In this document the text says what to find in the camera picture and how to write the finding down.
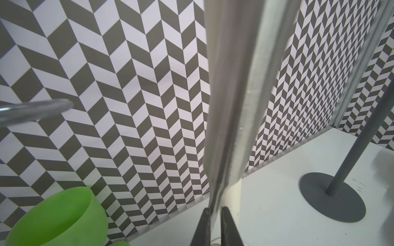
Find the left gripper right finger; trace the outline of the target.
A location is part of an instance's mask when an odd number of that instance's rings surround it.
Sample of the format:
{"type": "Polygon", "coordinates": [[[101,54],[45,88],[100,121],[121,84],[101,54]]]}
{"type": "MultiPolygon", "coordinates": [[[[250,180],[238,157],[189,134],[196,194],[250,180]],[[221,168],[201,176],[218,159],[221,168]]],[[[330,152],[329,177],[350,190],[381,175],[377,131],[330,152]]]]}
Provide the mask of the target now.
{"type": "Polygon", "coordinates": [[[221,208],[221,246],[244,246],[228,207],[221,208]]]}

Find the all steel turner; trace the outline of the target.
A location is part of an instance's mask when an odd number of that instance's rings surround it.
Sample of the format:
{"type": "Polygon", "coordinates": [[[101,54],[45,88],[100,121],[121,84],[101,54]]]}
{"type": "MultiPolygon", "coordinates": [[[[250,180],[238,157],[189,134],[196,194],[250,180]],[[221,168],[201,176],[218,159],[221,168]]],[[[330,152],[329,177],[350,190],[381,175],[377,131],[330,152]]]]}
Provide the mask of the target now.
{"type": "Polygon", "coordinates": [[[210,101],[204,170],[216,218],[246,167],[300,1],[205,1],[210,101]]]}

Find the dark grey utensil rack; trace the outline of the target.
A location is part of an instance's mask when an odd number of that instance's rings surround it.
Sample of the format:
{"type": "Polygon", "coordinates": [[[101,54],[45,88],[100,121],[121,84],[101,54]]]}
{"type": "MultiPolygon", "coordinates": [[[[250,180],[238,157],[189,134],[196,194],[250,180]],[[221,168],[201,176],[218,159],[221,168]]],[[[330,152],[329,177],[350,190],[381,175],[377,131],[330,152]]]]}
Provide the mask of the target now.
{"type": "Polygon", "coordinates": [[[393,106],[394,81],[391,81],[335,176],[312,172],[300,178],[299,188],[303,197],[318,212],[346,223],[358,222],[364,218],[365,203],[360,195],[345,183],[345,179],[393,106]]]}

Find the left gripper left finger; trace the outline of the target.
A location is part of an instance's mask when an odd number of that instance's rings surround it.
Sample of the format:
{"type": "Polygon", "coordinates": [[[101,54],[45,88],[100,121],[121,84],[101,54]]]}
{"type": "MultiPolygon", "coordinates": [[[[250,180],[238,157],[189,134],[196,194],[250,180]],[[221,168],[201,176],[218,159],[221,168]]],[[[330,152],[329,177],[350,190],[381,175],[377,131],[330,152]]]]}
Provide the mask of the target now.
{"type": "Polygon", "coordinates": [[[211,217],[211,213],[209,208],[205,208],[200,217],[200,221],[198,223],[198,226],[196,228],[190,246],[210,246],[210,242],[211,242],[210,217],[211,217]]]}

